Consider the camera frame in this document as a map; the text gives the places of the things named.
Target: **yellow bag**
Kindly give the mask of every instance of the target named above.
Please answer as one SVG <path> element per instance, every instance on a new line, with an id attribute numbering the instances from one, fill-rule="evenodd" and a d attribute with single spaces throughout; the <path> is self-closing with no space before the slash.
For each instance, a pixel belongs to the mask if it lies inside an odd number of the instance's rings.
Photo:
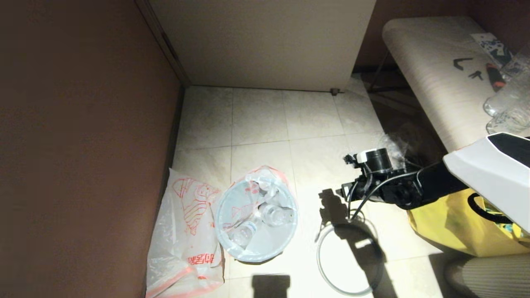
<path id="1" fill-rule="evenodd" d="M 515 223 L 510 233 L 469 207 L 467 198 L 472 193 L 472 189 L 465 189 L 407 211 L 410 225 L 427 239 L 477 257 L 529 253 L 530 249 L 519 243 L 528 239 L 521 237 Z M 482 198 L 476 202 L 484 208 Z"/>

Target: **black strap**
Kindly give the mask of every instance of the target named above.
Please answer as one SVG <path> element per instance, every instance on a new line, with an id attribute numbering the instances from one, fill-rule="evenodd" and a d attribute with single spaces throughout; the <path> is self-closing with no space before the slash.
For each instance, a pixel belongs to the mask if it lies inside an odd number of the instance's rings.
<path id="1" fill-rule="evenodd" d="M 484 218 L 484 219 L 486 219 L 488 221 L 496 222 L 496 223 L 504 223 L 504 224 L 513 223 L 506 216 L 491 214 L 491 213 L 488 213 L 485 210 L 483 210 L 479 205 L 476 204 L 476 202 L 475 202 L 475 198 L 476 197 L 480 197 L 480 195 L 477 194 L 476 192 L 474 192 L 472 195 L 470 195 L 467 198 L 467 203 L 469 204 L 471 209 L 473 209 L 473 211 L 475 211 L 475 213 L 480 215 L 482 218 Z"/>

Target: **black cable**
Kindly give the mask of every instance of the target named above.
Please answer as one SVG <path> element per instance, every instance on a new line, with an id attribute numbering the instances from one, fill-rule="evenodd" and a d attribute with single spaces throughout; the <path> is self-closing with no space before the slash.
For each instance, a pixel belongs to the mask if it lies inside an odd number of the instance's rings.
<path id="1" fill-rule="evenodd" d="M 365 171 L 368 173 L 368 181 L 366 182 L 366 184 L 365 184 L 365 186 L 363 188 L 363 193 L 366 193 L 366 191 L 368 190 L 368 188 L 372 184 L 372 181 L 374 181 L 374 175 L 372 174 L 372 170 L 370 169 L 370 167 L 366 163 L 364 163 L 363 166 L 365 167 Z"/>
<path id="2" fill-rule="evenodd" d="M 362 222 L 362 223 L 365 223 L 365 222 L 366 222 L 366 217 L 365 217 L 363 211 L 359 211 L 359 214 L 357 214 L 357 218 L 358 218 L 357 220 L 360 221 L 360 222 Z"/>
<path id="3" fill-rule="evenodd" d="M 370 199 L 370 197 L 377 191 L 379 190 L 379 188 L 385 184 L 387 184 L 388 182 L 392 181 L 392 180 L 396 180 L 396 179 L 399 179 L 399 178 L 403 178 L 403 177 L 408 177 L 408 176 L 412 176 L 412 175 L 416 175 L 418 172 L 410 172 L 410 173 L 405 173 L 405 174 L 401 174 L 401 175 L 397 175 L 397 176 L 394 176 L 392 178 L 388 178 L 386 179 L 385 181 L 381 182 L 379 185 L 376 185 L 376 187 L 374 187 L 369 193 L 368 195 L 366 195 L 363 199 L 363 201 L 361 202 L 361 204 L 359 204 L 359 207 L 357 207 L 357 210 L 355 210 L 355 213 L 353 214 L 353 216 L 351 217 L 351 220 L 354 220 L 355 217 L 357 216 L 357 214 L 359 213 L 359 211 L 361 210 L 361 208 L 364 206 L 364 204 L 368 201 L 368 199 Z"/>
<path id="4" fill-rule="evenodd" d="M 506 216 L 491 214 L 483 210 L 479 205 L 476 204 L 475 202 L 476 197 L 480 197 L 480 195 L 477 194 L 476 192 L 474 192 L 472 195 L 467 197 L 467 204 L 471 207 L 471 209 L 473 209 L 473 211 L 475 211 L 475 213 L 480 215 L 483 219 L 491 221 L 491 222 L 503 223 L 503 224 L 514 223 Z"/>
<path id="5" fill-rule="evenodd" d="M 354 195 L 354 190 L 357 187 L 357 183 L 358 182 L 355 182 L 355 184 L 350 188 L 348 195 L 346 196 L 346 198 L 348 199 L 348 221 L 350 221 L 351 216 L 351 197 Z"/>
<path id="6" fill-rule="evenodd" d="M 423 196 L 423 185 L 421 185 L 421 181 L 420 181 L 420 174 L 421 174 L 421 171 L 423 171 L 425 168 L 421 168 L 418 170 L 418 173 L 416 174 L 416 181 L 418 182 L 418 192 L 420 193 L 421 196 Z"/>
<path id="7" fill-rule="evenodd" d="M 410 165 L 415 166 L 415 167 L 418 168 L 418 169 L 423 168 L 423 167 L 420 166 L 419 164 L 417 164 L 417 163 L 413 163 L 413 162 L 411 162 L 410 160 L 408 160 L 408 159 L 406 159 L 406 158 L 403 158 L 403 161 L 404 161 L 405 163 L 408 163 L 408 164 L 410 164 Z"/>

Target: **plastic bag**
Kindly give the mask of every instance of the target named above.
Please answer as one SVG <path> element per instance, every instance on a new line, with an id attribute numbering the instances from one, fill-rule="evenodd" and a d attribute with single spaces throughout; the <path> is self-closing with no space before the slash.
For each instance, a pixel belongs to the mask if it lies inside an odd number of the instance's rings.
<path id="1" fill-rule="evenodd" d="M 292 209 L 293 221 L 276 227 L 261 225 L 248 246 L 238 246 L 228 233 L 256 214 L 258 206 L 263 203 Z M 266 165 L 249 172 L 223 194 L 215 221 L 219 241 L 234 258 L 262 262 L 280 254 L 293 238 L 298 222 L 296 201 L 285 175 Z"/>
<path id="2" fill-rule="evenodd" d="M 377 148 L 386 148 L 388 158 L 394 169 L 405 169 L 405 155 L 409 144 L 405 143 L 397 134 L 381 136 Z"/>
<path id="3" fill-rule="evenodd" d="M 412 228 L 427 239 L 477 257 L 530 252 L 519 243 L 521 230 L 515 224 L 513 231 L 517 234 L 482 218 L 469 207 L 467 198 L 472 193 L 472 189 L 465 189 L 407 211 Z M 483 201 L 477 203 L 484 207 Z"/>
<path id="4" fill-rule="evenodd" d="M 213 208 L 220 190 L 170 169 L 147 257 L 146 298 L 190 297 L 223 284 Z"/>

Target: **brown wall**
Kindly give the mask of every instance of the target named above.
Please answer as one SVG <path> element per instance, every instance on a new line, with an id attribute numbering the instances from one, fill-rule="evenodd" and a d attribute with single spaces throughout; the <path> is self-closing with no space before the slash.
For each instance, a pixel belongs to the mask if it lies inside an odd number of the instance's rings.
<path id="1" fill-rule="evenodd" d="M 401 17 L 466 15 L 466 0 L 377 0 L 355 67 L 378 65 L 386 53 L 383 26 Z"/>
<path id="2" fill-rule="evenodd" d="M 469 15 L 513 52 L 530 41 L 528 0 L 470 0 Z"/>
<path id="3" fill-rule="evenodd" d="M 0 297 L 143 296 L 179 82 L 132 0 L 11 3 Z"/>

